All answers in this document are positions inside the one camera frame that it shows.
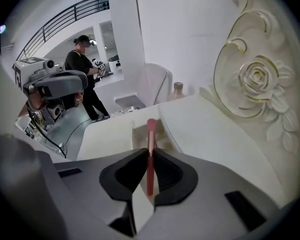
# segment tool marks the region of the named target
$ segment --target woman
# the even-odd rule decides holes
[[[104,118],[108,119],[110,116],[94,91],[94,74],[101,75],[103,73],[103,70],[93,68],[91,61],[84,54],[86,52],[86,48],[90,47],[90,40],[90,37],[86,35],[81,35],[78,38],[74,39],[74,50],[70,51],[66,56],[64,67],[65,70],[78,70],[84,72],[87,75],[88,87],[84,89],[82,103],[89,117],[94,121],[103,118],[98,118],[98,114],[96,113],[94,107],[103,114]]]

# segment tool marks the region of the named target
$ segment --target pink bottle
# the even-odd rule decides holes
[[[182,89],[184,87],[184,84],[182,82],[175,82],[173,84],[173,87],[174,87],[174,91],[173,93],[171,93],[169,97],[169,101],[174,101],[176,99],[181,99],[186,97],[182,92]]]

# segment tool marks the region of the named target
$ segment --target black metal railing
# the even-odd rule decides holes
[[[86,16],[109,8],[109,0],[83,0],[68,7],[50,19],[33,35],[16,60],[32,57],[46,41],[65,27]]]

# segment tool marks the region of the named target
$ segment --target wire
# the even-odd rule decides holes
[[[61,147],[59,147],[56,143],[54,143],[51,139],[49,139],[44,132],[40,129],[40,127],[37,125],[36,121],[34,120],[34,117],[32,115],[32,112],[28,109],[28,113],[29,113],[29,117],[32,121],[32,123],[34,124],[34,126],[37,128],[37,130],[42,134],[43,137],[45,137],[49,142],[51,142],[53,145],[55,145],[63,154],[64,158],[67,158],[67,155],[65,154],[65,152],[62,150]]]
[[[58,150],[57,148],[54,148],[54,147],[52,147],[52,146],[49,146],[47,143],[45,143],[44,145],[45,145],[46,147],[49,147],[49,148],[52,149],[52,150],[55,150],[55,151]]]
[[[65,145],[68,143],[68,141],[69,141],[71,135],[76,131],[76,129],[78,129],[78,127],[79,127],[80,125],[82,125],[83,123],[85,123],[85,122],[87,122],[87,121],[89,121],[89,120],[91,120],[91,119],[89,118],[89,119],[83,121],[82,123],[80,123],[80,124],[79,124],[79,125],[71,132],[71,134],[69,135],[69,137],[68,137],[68,139],[66,140],[66,142],[62,145],[62,148],[64,148]]]

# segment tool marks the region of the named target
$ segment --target white counter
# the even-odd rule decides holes
[[[158,106],[90,124],[84,131],[77,160],[105,157],[134,149],[133,130],[147,125],[149,118],[159,119]]]
[[[124,80],[124,74],[122,73],[122,70],[119,70],[114,74],[101,78],[100,81],[95,84],[94,90],[96,88],[100,88],[105,85],[110,85],[121,80]]]

